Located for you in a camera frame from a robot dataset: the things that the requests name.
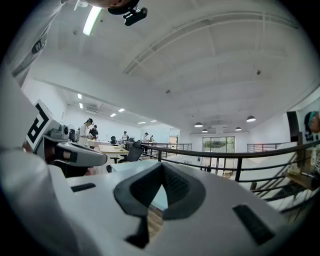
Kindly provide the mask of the person's grey shirt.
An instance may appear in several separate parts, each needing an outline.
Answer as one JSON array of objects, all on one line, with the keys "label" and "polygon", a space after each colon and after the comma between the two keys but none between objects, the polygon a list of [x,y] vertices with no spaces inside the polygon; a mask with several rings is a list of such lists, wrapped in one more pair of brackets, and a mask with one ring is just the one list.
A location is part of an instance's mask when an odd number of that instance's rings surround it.
[{"label": "person's grey shirt", "polygon": [[0,214],[5,248],[22,256],[80,256],[81,249],[53,188],[44,160],[26,150],[39,110],[22,91],[42,53],[50,25],[68,0],[38,0],[0,62],[0,121],[13,133],[0,135]]}]

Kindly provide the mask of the black metal railing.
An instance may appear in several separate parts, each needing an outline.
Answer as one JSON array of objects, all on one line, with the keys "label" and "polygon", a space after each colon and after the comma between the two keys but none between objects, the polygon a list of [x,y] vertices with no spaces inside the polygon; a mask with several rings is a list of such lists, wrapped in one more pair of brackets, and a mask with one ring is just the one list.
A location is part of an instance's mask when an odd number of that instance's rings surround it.
[{"label": "black metal railing", "polygon": [[[247,143],[240,143],[236,137],[234,153],[203,152],[203,137],[199,141],[175,142],[192,144],[191,151],[148,146],[150,143],[159,142],[144,143],[140,160],[181,164],[235,181],[278,211],[301,203],[315,193],[284,176],[283,172],[287,172],[291,164],[296,164],[300,173],[320,178],[320,142],[290,142],[287,148],[253,153],[247,152]],[[158,158],[146,156],[148,148],[158,150]],[[161,152],[177,155],[162,159]]]},{"label": "black metal railing", "polygon": [[[148,146],[179,151],[191,151],[193,149],[191,143],[149,143]],[[147,148],[144,153],[150,158],[158,158],[159,156],[159,151],[151,148]],[[160,155],[162,159],[167,159],[168,157],[177,156],[178,154],[162,151]]]},{"label": "black metal railing", "polygon": [[260,153],[267,151],[274,151],[282,148],[288,148],[291,144],[289,142],[281,143],[248,143],[247,152],[248,153]]}]

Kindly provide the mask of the long ceiling tube light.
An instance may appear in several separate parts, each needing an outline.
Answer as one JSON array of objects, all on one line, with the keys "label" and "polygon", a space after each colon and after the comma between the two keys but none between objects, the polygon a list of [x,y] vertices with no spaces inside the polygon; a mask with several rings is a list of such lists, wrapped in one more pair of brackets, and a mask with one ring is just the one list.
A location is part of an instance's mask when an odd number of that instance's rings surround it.
[{"label": "long ceiling tube light", "polygon": [[101,11],[102,11],[101,7],[92,6],[82,30],[82,33],[84,35],[89,36],[91,34],[93,27],[96,23],[96,20],[99,17]]}]

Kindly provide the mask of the small white flower bunch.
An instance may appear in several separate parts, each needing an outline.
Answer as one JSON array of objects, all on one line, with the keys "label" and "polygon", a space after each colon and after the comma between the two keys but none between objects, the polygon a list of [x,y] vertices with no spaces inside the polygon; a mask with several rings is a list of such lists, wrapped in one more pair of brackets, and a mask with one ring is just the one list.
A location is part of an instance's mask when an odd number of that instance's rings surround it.
[{"label": "small white flower bunch", "polygon": [[301,173],[301,169],[296,164],[291,164],[287,170],[287,173],[291,176],[296,176]]}]

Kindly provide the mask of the black office chair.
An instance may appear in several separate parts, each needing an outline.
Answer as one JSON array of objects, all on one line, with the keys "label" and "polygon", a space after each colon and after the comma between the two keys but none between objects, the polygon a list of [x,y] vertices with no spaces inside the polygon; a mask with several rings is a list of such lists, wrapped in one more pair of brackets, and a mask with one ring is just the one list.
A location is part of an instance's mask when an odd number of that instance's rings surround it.
[{"label": "black office chair", "polygon": [[128,151],[128,154],[119,152],[119,153],[116,153],[115,156],[108,157],[108,159],[113,160],[114,164],[136,162],[139,160],[143,151],[144,151],[144,148],[142,147],[142,143],[138,141],[138,142],[134,142],[131,145],[130,150]]}]

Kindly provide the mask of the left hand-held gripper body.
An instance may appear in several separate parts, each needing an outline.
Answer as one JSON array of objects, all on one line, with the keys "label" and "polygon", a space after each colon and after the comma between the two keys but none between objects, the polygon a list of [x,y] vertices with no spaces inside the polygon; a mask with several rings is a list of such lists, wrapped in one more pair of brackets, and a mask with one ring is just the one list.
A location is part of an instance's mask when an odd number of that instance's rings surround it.
[{"label": "left hand-held gripper body", "polygon": [[[48,147],[59,147],[71,152],[70,149],[67,149],[69,145],[69,128],[57,121],[49,108],[40,99],[34,106],[38,110],[38,115],[26,135],[26,141],[32,148],[32,152],[44,161],[45,149]],[[71,163],[71,156],[68,160],[56,160]]]}]

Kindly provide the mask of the person's left hand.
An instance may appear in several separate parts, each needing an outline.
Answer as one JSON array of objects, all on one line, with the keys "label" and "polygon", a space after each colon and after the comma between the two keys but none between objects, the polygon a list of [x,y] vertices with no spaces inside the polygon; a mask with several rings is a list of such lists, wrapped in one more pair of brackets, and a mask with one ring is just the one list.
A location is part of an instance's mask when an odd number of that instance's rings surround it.
[{"label": "person's left hand", "polygon": [[44,159],[46,162],[54,160],[69,160],[71,152],[56,146],[49,146],[44,150]]}]

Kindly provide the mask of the light wooden curved desk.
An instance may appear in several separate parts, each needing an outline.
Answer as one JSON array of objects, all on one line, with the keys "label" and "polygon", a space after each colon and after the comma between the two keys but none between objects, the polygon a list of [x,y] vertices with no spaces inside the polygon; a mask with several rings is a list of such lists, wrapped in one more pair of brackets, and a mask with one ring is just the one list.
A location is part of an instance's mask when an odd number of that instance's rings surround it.
[{"label": "light wooden curved desk", "polygon": [[98,147],[100,152],[106,154],[108,157],[115,157],[115,156],[129,154],[129,151],[119,146],[99,144]]}]

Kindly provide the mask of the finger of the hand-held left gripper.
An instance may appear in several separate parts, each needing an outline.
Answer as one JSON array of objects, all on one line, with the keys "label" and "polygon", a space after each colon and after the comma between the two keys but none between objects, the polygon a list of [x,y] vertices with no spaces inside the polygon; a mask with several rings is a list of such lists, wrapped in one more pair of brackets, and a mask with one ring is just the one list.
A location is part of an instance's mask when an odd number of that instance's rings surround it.
[{"label": "finger of the hand-held left gripper", "polygon": [[71,143],[71,165],[76,167],[102,166],[107,163],[106,154],[89,147]]}]

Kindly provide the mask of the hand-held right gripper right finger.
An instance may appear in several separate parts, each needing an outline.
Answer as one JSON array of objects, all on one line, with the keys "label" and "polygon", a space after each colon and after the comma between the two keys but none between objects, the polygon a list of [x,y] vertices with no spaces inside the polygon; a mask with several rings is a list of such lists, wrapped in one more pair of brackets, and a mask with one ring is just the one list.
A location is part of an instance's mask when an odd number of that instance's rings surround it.
[{"label": "hand-held right gripper right finger", "polygon": [[164,163],[179,200],[178,218],[164,218],[149,243],[153,256],[270,256],[293,233],[285,218],[237,182]]}]

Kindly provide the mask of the dark wooden side table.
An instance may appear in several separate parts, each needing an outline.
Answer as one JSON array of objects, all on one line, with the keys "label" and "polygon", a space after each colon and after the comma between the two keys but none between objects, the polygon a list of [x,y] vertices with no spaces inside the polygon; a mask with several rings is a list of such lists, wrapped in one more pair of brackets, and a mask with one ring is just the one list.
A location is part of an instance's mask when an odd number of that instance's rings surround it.
[{"label": "dark wooden side table", "polygon": [[301,172],[300,174],[291,175],[287,171],[283,172],[284,176],[290,179],[291,181],[297,183],[298,185],[302,186],[304,189],[310,190],[315,192],[312,196],[304,201],[294,204],[289,208],[283,209],[280,212],[282,214],[286,214],[298,208],[305,208],[307,205],[311,204],[311,202],[315,199],[315,196],[318,192],[320,192],[320,178],[319,176],[314,177],[312,174]]}]

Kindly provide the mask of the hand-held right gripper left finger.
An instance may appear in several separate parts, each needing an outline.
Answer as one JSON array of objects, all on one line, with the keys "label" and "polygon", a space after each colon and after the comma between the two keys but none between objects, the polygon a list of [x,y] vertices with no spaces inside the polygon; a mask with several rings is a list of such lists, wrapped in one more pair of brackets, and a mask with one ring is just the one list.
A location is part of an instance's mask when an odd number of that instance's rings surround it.
[{"label": "hand-held right gripper left finger", "polygon": [[67,178],[75,201],[88,219],[122,242],[151,256],[148,211],[163,178],[162,165],[125,163],[125,169],[108,174]]}]

